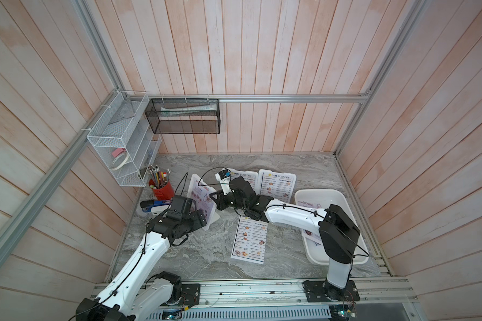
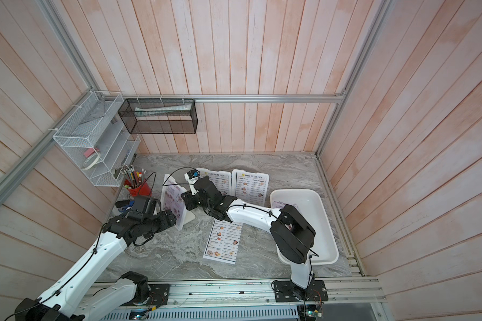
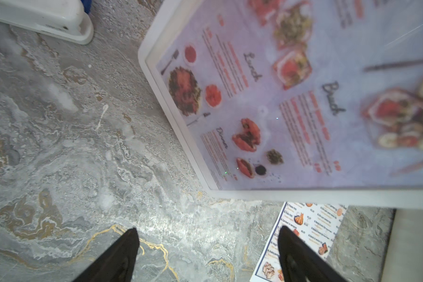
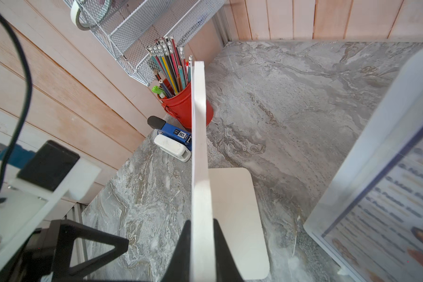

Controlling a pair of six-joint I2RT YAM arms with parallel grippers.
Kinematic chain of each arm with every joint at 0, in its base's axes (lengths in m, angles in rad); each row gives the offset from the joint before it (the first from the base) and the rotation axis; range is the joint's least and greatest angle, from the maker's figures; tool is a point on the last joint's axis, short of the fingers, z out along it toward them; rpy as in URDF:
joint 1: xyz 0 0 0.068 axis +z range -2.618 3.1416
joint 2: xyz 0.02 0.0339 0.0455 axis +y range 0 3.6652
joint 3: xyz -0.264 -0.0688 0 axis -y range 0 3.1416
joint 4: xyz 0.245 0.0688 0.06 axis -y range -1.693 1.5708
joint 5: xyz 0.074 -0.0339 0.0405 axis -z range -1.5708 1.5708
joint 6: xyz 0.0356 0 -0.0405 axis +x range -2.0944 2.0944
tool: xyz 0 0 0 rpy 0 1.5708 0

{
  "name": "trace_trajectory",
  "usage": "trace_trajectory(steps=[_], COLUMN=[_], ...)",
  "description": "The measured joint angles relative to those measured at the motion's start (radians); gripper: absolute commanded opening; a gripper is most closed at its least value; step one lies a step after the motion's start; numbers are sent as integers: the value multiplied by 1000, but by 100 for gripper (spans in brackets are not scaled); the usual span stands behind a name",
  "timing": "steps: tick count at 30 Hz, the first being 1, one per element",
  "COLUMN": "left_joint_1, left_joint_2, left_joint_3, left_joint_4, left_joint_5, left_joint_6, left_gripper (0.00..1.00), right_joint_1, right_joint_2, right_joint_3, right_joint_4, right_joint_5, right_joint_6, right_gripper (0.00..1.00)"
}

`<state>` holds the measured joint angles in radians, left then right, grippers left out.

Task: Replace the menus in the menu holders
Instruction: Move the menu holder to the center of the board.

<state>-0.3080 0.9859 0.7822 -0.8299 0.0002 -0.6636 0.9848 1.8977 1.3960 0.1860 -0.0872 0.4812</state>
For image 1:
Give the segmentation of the old dim sum menu sheet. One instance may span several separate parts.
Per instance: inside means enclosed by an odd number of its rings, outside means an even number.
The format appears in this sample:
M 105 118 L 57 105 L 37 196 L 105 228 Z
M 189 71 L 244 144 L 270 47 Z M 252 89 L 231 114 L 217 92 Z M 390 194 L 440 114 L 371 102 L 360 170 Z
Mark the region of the old dim sum menu sheet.
M 234 238 L 231 258 L 250 263 L 265 262 L 268 223 L 240 217 Z

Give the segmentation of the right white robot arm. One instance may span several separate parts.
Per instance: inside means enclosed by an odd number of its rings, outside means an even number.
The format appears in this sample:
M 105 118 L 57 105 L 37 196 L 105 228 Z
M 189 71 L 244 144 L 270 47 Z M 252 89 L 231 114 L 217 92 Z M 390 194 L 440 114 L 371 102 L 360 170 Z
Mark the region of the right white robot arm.
M 329 257 L 327 283 L 343 290 L 349 281 L 360 229 L 338 205 L 314 209 L 290 205 L 274 197 L 258 195 L 243 177 L 232 178 L 227 170 L 215 174 L 221 192 L 210 195 L 220 210 L 241 210 L 254 221 L 280 223 L 317 234 Z

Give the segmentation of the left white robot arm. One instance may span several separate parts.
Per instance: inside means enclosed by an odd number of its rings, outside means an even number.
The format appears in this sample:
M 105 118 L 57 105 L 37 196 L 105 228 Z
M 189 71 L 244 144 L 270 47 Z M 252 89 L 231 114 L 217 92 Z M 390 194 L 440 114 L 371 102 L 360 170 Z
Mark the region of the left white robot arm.
M 205 227 L 206 218 L 193 199 L 175 196 L 170 206 L 150 219 L 139 247 L 111 283 L 93 300 L 85 298 L 71 320 L 146 320 L 162 304 L 185 302 L 182 278 L 171 272 L 155 276 L 141 288 L 159 259 L 189 234 Z

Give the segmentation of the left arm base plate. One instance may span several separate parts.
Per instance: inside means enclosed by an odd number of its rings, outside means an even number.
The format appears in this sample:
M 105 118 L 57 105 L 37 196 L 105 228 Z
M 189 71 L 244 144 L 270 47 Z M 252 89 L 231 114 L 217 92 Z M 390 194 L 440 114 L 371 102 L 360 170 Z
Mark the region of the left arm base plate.
M 193 307 L 199 304 L 201 285 L 199 283 L 184 284 L 172 290 L 170 299 L 161 305 L 166 307 Z

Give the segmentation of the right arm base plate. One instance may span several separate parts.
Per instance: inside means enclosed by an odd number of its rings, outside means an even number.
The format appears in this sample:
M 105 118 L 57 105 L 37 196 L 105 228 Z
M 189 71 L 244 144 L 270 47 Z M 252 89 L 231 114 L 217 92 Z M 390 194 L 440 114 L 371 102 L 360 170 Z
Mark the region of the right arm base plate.
M 302 283 L 308 302 L 359 302 L 360 294 L 353 280 L 348 280 L 346 287 L 339 289 L 327 281 Z

